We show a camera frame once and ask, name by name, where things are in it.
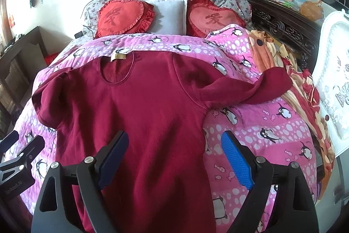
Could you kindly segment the dark red sweater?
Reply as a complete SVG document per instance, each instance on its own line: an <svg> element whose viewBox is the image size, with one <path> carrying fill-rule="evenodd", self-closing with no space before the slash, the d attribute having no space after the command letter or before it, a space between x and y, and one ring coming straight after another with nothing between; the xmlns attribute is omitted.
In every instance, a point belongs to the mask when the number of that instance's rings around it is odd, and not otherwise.
<svg viewBox="0 0 349 233"><path fill-rule="evenodd" d="M129 146L104 192L122 232L215 232L203 161L203 122L211 109L261 104L291 88L274 67L249 83L173 52L99 57L59 70L34 92L38 120L56 130L56 160L81 162L125 131Z"/></svg>

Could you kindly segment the dark wooden side desk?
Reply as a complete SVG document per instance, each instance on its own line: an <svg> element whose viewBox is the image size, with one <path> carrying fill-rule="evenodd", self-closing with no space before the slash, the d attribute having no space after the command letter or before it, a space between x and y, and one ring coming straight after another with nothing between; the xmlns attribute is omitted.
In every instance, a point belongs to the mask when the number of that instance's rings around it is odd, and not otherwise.
<svg viewBox="0 0 349 233"><path fill-rule="evenodd" d="M40 26L36 26L31 31L19 38L17 41L14 41L13 44L10 45L9 48L4 51L3 55L1 56L1 85L19 110L23 110L24 108L21 104L21 99L11 90L10 86L6 82L6 78L11 73L11 62L13 60L16 60L21 73L24 75L28 83L31 82L30 76L28 75L28 72L24 67L22 58L20 56L20 53L24 49L29 48L30 45L38 45L43 58L48 57L48 52L41 35Z"/></svg>

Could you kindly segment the pink penguin quilt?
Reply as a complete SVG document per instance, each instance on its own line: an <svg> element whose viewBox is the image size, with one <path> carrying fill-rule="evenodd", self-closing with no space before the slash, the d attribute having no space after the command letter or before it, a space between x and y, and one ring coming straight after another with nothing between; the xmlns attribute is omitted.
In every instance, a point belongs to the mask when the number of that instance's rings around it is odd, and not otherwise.
<svg viewBox="0 0 349 233"><path fill-rule="evenodd" d="M110 35L65 48L50 67L37 75L33 94L59 70L77 69L99 57L122 60L138 51L173 52L196 58L207 62L224 76L249 83L256 82L265 72L256 69L247 31L238 25L226 27L206 38L153 34ZM222 149L221 137L225 131L231 131L242 145L270 163L286 166L292 161L297 162L313 201L317 199L316 161L311 132L300 115L282 98L286 92L261 104L239 103L211 109L206 114L203 122L203 161L214 207L215 232L228 230L248 194L246 187L240 185ZM26 104L14 128L19 134L20 144L27 143L28 137L35 135L42 136L45 141L44 150L34 161L33 175L36 182L20 197L21 209L34 213L45 176L51 164L57 161L56 130L40 123L32 100Z"/></svg>

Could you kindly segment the white patterned cabinet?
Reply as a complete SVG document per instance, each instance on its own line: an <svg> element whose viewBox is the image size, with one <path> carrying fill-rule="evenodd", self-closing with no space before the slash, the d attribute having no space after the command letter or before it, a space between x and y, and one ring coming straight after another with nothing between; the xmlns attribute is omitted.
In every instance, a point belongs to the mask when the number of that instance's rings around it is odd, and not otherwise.
<svg viewBox="0 0 349 233"><path fill-rule="evenodd" d="M321 114L329 116L334 152L348 149L348 14L330 13L323 22L318 56L312 72L319 92Z"/></svg>

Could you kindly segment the left red heart pillow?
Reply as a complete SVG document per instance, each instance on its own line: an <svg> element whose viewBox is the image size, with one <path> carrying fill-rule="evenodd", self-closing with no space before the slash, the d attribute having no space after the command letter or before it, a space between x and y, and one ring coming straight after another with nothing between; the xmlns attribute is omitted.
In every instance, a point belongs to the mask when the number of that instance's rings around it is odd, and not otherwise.
<svg viewBox="0 0 349 233"><path fill-rule="evenodd" d="M140 0L110 0L98 14L95 38L146 33L155 19L154 7Z"/></svg>

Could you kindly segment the red heart pillow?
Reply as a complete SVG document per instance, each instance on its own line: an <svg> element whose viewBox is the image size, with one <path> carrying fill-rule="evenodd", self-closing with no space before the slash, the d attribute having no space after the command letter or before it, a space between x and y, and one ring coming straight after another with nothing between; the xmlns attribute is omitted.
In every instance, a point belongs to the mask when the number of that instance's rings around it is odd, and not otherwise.
<svg viewBox="0 0 349 233"><path fill-rule="evenodd" d="M186 34L192 37L205 38L230 24L246 27L244 20L233 9L217 7L210 0L189 0L186 15Z"/></svg>
<svg viewBox="0 0 349 233"><path fill-rule="evenodd" d="M155 19L154 7L140 0L110 0L98 14L95 38L146 33Z"/></svg>

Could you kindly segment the orange cartoon blanket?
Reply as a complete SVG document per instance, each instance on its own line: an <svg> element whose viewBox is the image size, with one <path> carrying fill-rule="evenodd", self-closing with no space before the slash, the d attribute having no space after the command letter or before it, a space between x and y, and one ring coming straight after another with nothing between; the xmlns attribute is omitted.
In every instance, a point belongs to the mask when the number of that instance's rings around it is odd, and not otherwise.
<svg viewBox="0 0 349 233"><path fill-rule="evenodd" d="M324 167L320 178L317 199L320 200L327 188L335 163L335 153L330 139L327 122L320 114L320 97L308 69L298 70L296 58L285 45L277 46L265 32L247 31L252 58L259 72L271 67L282 67L291 77L293 86L282 98L300 115L315 136Z"/></svg>

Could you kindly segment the dark carved wooden headboard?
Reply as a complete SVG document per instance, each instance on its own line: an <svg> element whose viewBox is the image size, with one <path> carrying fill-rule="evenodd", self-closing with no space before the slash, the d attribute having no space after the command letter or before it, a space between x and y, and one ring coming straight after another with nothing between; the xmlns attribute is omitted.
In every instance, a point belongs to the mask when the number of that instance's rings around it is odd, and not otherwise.
<svg viewBox="0 0 349 233"><path fill-rule="evenodd" d="M271 34L297 54L299 68L313 72L318 57L321 26L291 8L270 0L248 0L256 28Z"/></svg>

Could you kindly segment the white pillow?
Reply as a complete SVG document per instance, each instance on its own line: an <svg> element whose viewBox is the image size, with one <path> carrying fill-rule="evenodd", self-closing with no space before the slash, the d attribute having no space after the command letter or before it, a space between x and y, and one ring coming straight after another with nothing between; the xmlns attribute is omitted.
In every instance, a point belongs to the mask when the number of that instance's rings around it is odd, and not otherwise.
<svg viewBox="0 0 349 233"><path fill-rule="evenodd" d="M147 0L153 5L155 17L148 33L161 35L186 35L188 0Z"/></svg>

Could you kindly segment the orange plastic bag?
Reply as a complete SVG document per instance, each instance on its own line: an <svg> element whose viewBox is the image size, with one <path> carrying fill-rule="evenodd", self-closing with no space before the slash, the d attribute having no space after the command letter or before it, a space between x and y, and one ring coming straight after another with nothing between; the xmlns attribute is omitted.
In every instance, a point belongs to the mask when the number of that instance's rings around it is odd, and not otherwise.
<svg viewBox="0 0 349 233"><path fill-rule="evenodd" d="M311 21L323 19L322 2L321 0L318 2L306 1L300 6L299 12Z"/></svg>

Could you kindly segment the right red heart pillow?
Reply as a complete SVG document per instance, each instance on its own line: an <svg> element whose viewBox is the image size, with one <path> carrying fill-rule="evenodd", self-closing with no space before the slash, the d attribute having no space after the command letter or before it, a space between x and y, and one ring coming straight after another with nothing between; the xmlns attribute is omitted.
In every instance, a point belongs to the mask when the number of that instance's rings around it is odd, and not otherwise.
<svg viewBox="0 0 349 233"><path fill-rule="evenodd" d="M192 37L205 38L230 24L246 27L244 20L233 9L217 7L210 0L189 0L186 15L186 34Z"/></svg>

